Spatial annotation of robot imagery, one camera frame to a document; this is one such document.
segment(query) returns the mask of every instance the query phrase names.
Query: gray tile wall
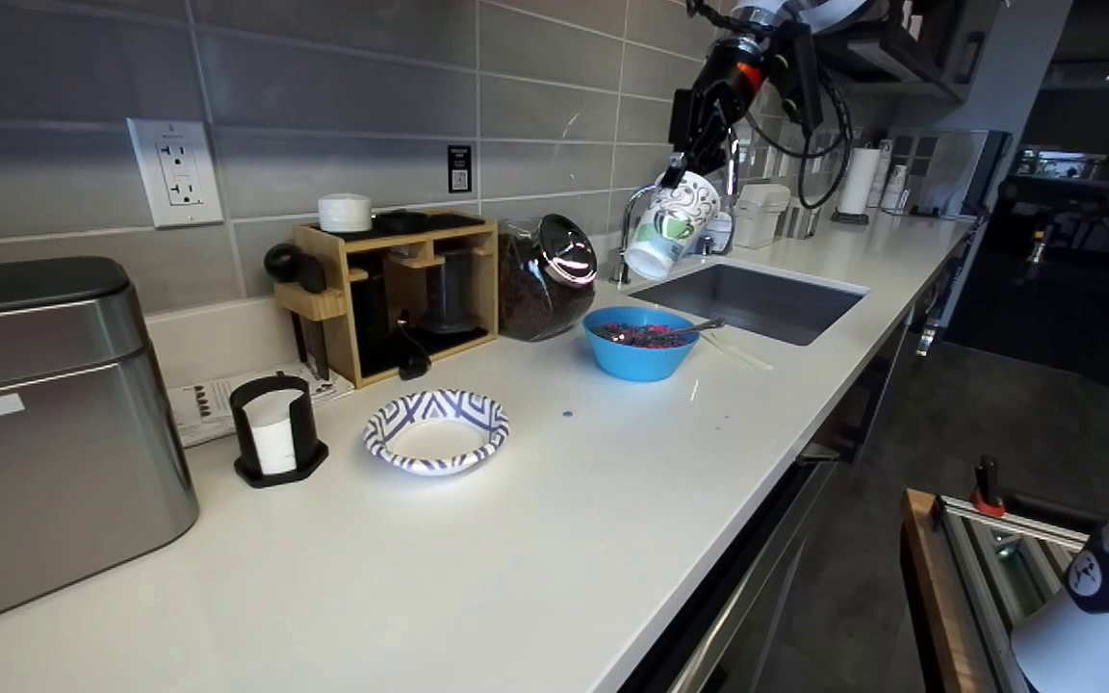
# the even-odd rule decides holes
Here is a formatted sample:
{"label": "gray tile wall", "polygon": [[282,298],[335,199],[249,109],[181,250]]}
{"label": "gray tile wall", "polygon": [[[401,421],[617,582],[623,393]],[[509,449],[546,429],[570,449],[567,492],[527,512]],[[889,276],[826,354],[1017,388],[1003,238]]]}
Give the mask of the gray tile wall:
{"label": "gray tile wall", "polygon": [[[147,311],[256,298],[344,189],[607,243],[707,43],[670,0],[0,0],[0,262],[118,257]],[[208,122],[222,224],[150,227],[127,121]]]}

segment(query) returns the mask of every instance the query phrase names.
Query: wooden organizer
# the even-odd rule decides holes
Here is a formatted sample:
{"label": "wooden organizer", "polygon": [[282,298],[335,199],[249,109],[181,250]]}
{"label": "wooden organizer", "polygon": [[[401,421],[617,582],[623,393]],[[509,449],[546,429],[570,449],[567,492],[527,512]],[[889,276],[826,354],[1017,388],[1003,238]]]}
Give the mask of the wooden organizer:
{"label": "wooden organizer", "polygon": [[[328,366],[359,388],[396,379],[396,366],[387,357],[377,357],[377,338],[381,331],[394,335],[401,319],[412,329],[409,335],[426,345],[432,361],[480,345],[500,331],[495,227],[484,221],[473,221],[466,227],[369,238],[297,227],[292,245],[323,266],[328,289],[305,293],[300,286],[277,280],[274,298],[286,311],[305,319],[305,335],[323,338]],[[466,310],[477,329],[466,335],[435,335],[419,329],[432,310],[426,280],[448,266],[442,254],[469,254]]]}

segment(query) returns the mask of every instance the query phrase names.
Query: power cord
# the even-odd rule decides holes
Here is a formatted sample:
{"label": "power cord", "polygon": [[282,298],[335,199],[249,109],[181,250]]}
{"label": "power cord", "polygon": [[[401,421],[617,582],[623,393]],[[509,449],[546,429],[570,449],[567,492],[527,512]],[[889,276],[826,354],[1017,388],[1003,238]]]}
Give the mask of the power cord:
{"label": "power cord", "polygon": [[[777,154],[784,154],[784,157],[795,162],[792,198],[795,198],[799,208],[824,208],[824,204],[839,191],[839,186],[843,186],[843,177],[847,177],[847,165],[849,165],[849,126],[856,126],[856,122],[849,122],[849,112],[847,112],[847,104],[839,99],[826,68],[819,68],[819,94],[826,95],[826,104],[831,104],[831,112],[835,112],[835,136],[831,136],[831,141],[819,147],[819,152],[813,152],[813,136],[799,138],[799,152],[783,147],[783,141],[777,141],[772,136],[766,136],[766,132],[754,122],[754,116],[747,112],[751,132],[754,132],[766,147],[772,147]],[[808,199],[808,162],[813,162],[813,157],[826,157],[831,152],[843,152],[843,157],[839,157],[839,165],[835,165],[835,173],[831,173],[831,186],[826,186],[826,191],[824,191],[819,199]]]}

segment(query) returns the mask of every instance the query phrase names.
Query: blue and white plate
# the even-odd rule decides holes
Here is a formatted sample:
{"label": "blue and white plate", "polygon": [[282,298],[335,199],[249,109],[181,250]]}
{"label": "blue and white plate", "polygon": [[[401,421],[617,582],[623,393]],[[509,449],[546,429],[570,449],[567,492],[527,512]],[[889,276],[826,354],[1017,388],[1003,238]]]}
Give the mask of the blue and white plate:
{"label": "blue and white plate", "polygon": [[509,439],[495,402],[466,388],[422,388],[377,410],[364,425],[364,449],[419,478],[448,478],[480,466]]}

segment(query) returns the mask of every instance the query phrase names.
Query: faucet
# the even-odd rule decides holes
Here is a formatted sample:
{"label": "faucet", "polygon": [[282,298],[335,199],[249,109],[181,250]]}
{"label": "faucet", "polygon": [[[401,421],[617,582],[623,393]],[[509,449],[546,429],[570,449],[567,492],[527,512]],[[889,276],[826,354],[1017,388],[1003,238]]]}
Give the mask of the faucet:
{"label": "faucet", "polygon": [[629,243],[632,243],[632,224],[636,224],[636,212],[640,212],[640,199],[648,199],[650,191],[653,191],[658,186],[644,186],[644,189],[636,189],[632,198],[629,198],[629,204],[623,204],[623,227],[621,227],[621,286],[632,286],[632,268],[629,268]]}
{"label": "faucet", "polygon": [[744,162],[754,162],[751,138],[734,138],[734,132],[726,136],[726,154],[724,154],[724,186],[718,186],[718,204],[733,221],[724,245],[707,245],[707,254],[726,254],[734,245],[734,208],[739,208],[739,191],[744,191]]}

